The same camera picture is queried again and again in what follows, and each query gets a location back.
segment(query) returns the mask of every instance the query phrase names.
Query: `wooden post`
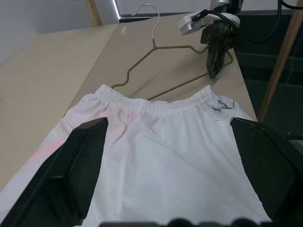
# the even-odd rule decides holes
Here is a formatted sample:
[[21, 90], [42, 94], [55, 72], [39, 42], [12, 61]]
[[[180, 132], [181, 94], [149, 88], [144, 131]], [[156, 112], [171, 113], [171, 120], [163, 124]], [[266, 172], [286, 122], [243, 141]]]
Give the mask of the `wooden post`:
[[[303, 6], [303, 0], [298, 0], [297, 6]], [[285, 63], [287, 61], [288, 55], [292, 49], [294, 40], [297, 36], [298, 30], [303, 20], [303, 10], [294, 10], [294, 14], [289, 23], [284, 41], [281, 46], [280, 53], [278, 55], [273, 73], [271, 75], [266, 93], [264, 95], [262, 105], [258, 114], [258, 121], [263, 122], [266, 112], [269, 108], [270, 102], [275, 93], [276, 87], [278, 85], [279, 79], [281, 77], [282, 71], [284, 69]]]
[[100, 19], [100, 15], [98, 13], [95, 0], [85, 0], [87, 7], [89, 8], [89, 13], [93, 20], [94, 26], [101, 26], [102, 21]]

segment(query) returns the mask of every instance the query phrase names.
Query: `white pants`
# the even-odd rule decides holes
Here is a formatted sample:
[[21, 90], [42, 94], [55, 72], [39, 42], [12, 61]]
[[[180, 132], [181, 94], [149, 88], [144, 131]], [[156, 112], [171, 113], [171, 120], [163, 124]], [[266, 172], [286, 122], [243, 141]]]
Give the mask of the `white pants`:
[[186, 218], [197, 224], [269, 220], [229, 125], [249, 117], [209, 86], [173, 103], [130, 99], [102, 85], [71, 108], [0, 193], [0, 221], [39, 166], [83, 122], [107, 117], [101, 170], [84, 227], [103, 221]]

